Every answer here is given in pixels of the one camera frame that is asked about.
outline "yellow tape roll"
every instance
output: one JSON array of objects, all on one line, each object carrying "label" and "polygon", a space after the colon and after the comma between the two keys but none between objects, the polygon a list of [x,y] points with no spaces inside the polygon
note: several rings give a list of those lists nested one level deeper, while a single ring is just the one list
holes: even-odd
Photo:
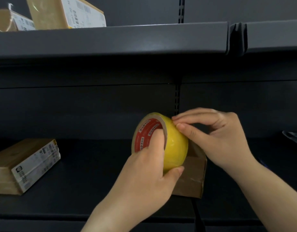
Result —
[{"label": "yellow tape roll", "polygon": [[156,129],[163,129],[165,134],[164,171],[181,166],[187,155],[188,139],[177,130],[170,118],[160,113],[150,113],[140,121],[132,138],[131,152],[147,147]]}]

